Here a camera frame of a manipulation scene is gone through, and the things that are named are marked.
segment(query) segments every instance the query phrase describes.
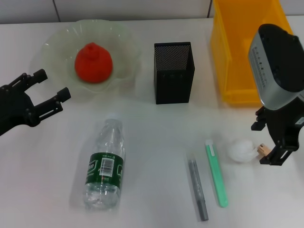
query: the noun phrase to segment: table surface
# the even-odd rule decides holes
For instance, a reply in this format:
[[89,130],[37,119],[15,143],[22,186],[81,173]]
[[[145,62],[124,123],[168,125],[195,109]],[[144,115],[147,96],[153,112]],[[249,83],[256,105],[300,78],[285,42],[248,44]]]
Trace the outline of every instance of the table surface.
[[[304,39],[304,17],[288,17]],[[282,167],[258,160],[238,164],[225,144],[249,138],[274,144],[264,129],[250,130],[257,108],[229,108],[220,101],[209,40],[212,19],[124,21],[142,49],[134,82],[87,102],[73,99],[64,111],[35,128],[18,126],[0,137],[0,221],[3,227],[257,228],[303,226],[304,152]],[[41,45],[68,23],[0,25],[0,85],[23,72],[40,69]],[[195,62],[190,102],[156,105],[153,44],[190,41]],[[28,90],[34,104],[52,97],[47,81]],[[87,212],[82,191],[94,135],[109,114],[124,124],[126,160],[120,205]],[[204,141],[218,146],[229,206],[217,203]],[[199,222],[186,155],[194,153],[205,193],[209,221]]]

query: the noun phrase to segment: pen holder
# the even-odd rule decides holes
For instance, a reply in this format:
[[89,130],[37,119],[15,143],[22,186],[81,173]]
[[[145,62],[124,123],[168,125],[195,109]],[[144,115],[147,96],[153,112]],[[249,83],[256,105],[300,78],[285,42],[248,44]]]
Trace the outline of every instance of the pen holder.
[[194,70],[190,42],[154,44],[156,104],[188,103]]

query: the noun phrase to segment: red object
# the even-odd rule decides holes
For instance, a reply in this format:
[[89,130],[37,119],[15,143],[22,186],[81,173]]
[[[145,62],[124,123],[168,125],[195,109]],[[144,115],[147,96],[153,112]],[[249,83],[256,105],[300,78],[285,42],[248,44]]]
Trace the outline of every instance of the red object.
[[86,82],[103,82],[110,77],[112,69],[110,53],[96,43],[85,45],[76,56],[75,71]]

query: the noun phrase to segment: yellow container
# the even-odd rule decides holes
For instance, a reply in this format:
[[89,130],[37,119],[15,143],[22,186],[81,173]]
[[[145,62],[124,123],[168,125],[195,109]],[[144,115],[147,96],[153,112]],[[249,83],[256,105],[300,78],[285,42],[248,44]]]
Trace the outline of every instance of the yellow container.
[[211,49],[223,101],[260,105],[249,65],[251,41],[262,24],[275,24],[292,34],[279,0],[214,0]]

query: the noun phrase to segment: clear plastic bowl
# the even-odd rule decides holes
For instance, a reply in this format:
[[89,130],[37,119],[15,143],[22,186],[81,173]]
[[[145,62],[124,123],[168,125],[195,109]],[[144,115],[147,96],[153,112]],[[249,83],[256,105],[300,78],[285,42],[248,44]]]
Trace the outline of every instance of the clear plastic bowl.
[[[78,51],[91,42],[109,51],[113,61],[110,78],[98,84],[84,82],[74,69]],[[113,81],[134,77],[141,52],[125,27],[107,20],[80,20],[53,34],[42,46],[41,53],[48,78],[60,88],[67,86],[73,97],[84,90],[100,93]]]

